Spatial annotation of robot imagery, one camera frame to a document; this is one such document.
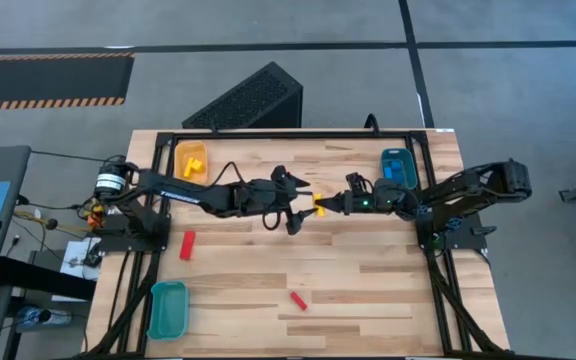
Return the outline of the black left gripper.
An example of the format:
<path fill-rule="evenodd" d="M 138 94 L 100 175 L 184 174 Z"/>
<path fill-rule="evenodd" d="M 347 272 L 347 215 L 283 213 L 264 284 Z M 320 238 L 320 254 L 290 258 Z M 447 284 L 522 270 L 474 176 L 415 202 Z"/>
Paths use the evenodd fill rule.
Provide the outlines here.
<path fill-rule="evenodd" d="M 292 175 L 285 167 L 275 167 L 269 180 L 253 179 L 241 183 L 240 216 L 261 215 L 264 227 L 272 231 L 284 214 L 288 234 L 296 235 L 304 220 L 317 212 L 316 208 L 292 211 L 291 202 L 298 196 L 297 189 L 309 186 L 309 182 Z"/>

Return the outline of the clear water bottle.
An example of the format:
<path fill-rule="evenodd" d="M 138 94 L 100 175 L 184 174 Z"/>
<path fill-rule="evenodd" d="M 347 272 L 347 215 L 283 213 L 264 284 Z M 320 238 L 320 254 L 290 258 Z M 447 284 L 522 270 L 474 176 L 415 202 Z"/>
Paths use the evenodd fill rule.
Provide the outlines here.
<path fill-rule="evenodd" d="M 72 318 L 72 313 L 68 311 L 34 306 L 23 307 L 16 315 L 19 325 L 24 327 L 67 325 Z"/>

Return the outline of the green plastic bin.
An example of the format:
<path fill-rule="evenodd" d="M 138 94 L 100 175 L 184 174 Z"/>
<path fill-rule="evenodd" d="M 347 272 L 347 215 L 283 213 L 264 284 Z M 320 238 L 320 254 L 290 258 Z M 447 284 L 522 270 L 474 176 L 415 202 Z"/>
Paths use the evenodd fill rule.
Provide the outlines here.
<path fill-rule="evenodd" d="M 152 308 L 149 339 L 172 341 L 187 331 L 189 317 L 189 291 L 182 281 L 158 282 L 151 288 Z"/>

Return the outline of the black mesh computer case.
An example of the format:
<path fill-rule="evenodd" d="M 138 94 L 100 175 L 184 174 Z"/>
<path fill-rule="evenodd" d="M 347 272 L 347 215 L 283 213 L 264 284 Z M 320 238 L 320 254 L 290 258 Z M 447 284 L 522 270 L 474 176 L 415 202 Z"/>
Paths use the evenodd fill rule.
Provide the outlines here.
<path fill-rule="evenodd" d="M 184 129 L 301 128 L 303 85 L 275 62 L 182 122 Z"/>

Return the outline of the black aluminium table frame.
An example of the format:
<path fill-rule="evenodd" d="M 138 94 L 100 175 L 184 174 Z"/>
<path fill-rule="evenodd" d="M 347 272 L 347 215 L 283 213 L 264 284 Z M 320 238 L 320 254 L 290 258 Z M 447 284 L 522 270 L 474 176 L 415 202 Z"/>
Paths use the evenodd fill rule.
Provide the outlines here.
<path fill-rule="evenodd" d="M 349 173 L 377 178 L 386 148 L 410 148 L 426 185 L 463 166 L 455 134 L 433 129 L 137 130 L 128 158 L 170 173 L 175 145 L 189 139 L 206 144 L 211 178 L 266 178 L 283 165 L 325 196 L 343 190 Z M 434 356 L 462 344 L 463 324 L 431 285 L 411 223 L 328 213 L 290 236 L 266 231 L 257 218 L 221 220 L 184 203 L 169 209 L 172 232 L 167 249 L 154 256 L 156 277 L 188 286 L 188 330 L 177 340 L 149 340 L 139 305 L 123 332 L 123 350 L 183 360 Z M 196 237 L 191 259 L 181 260 L 186 231 Z"/>

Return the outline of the white paper sheet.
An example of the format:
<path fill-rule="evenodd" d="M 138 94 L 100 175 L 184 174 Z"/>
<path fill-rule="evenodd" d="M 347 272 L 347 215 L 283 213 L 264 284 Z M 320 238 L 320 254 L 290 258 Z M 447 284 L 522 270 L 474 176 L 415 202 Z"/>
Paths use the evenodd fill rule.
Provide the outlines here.
<path fill-rule="evenodd" d="M 84 238 L 80 241 L 69 241 L 63 255 L 60 272 L 86 280 L 96 281 L 99 277 L 101 266 L 87 266 L 84 264 L 84 259 L 99 241 L 99 238 Z"/>

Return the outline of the yellow plastic bin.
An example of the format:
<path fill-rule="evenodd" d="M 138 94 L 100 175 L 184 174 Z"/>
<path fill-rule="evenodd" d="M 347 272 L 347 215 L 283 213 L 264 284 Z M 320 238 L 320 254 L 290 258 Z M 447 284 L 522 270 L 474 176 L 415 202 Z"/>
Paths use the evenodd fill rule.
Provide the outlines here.
<path fill-rule="evenodd" d="M 193 170 L 190 178 L 183 176 L 188 159 L 192 157 L 204 164 L 201 172 Z M 206 185 L 208 183 L 208 155 L 205 144 L 201 141 L 181 141 L 174 149 L 174 177 L 191 183 Z"/>

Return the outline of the long flat red block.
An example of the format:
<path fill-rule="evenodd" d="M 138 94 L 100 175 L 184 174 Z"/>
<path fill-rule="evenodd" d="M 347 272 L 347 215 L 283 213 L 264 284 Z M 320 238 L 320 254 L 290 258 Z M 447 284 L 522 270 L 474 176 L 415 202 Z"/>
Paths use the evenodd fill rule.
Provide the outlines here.
<path fill-rule="evenodd" d="M 194 231 L 186 231 L 183 236 L 182 245 L 180 248 L 179 258 L 181 260 L 190 260 L 192 257 L 192 250 L 194 247 L 196 233 Z"/>

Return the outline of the black hazard-striped floor mat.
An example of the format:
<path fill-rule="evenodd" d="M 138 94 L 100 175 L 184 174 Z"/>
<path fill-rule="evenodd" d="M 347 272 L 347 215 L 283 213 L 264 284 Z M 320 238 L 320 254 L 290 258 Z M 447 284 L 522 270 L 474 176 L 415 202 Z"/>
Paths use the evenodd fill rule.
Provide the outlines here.
<path fill-rule="evenodd" d="M 134 53 L 0 56 L 0 110 L 118 106 Z"/>

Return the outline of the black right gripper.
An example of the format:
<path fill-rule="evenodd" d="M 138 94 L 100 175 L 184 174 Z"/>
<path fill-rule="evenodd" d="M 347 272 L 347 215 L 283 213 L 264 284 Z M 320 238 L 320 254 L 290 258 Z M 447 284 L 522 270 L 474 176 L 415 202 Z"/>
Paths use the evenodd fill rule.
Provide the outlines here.
<path fill-rule="evenodd" d="M 368 181 L 367 194 L 355 194 L 349 190 L 343 194 L 332 197 L 317 198 L 316 204 L 342 204 L 320 205 L 326 211 L 362 214 L 396 215 L 402 220 L 414 220 L 418 215 L 418 199 L 416 195 L 405 187 L 390 181 L 379 179 L 375 184 Z"/>

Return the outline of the blue plastic bin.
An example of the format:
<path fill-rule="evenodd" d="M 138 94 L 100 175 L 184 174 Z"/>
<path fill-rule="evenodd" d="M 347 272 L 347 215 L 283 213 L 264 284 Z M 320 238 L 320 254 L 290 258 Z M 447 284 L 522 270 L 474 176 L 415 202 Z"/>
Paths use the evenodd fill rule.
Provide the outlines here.
<path fill-rule="evenodd" d="M 403 163 L 401 171 L 393 170 L 390 163 L 394 160 L 400 160 Z M 381 169 L 390 167 L 394 172 L 398 173 L 397 184 L 403 185 L 409 190 L 413 190 L 418 185 L 417 171 L 412 154 L 405 148 L 387 148 L 381 154 Z"/>

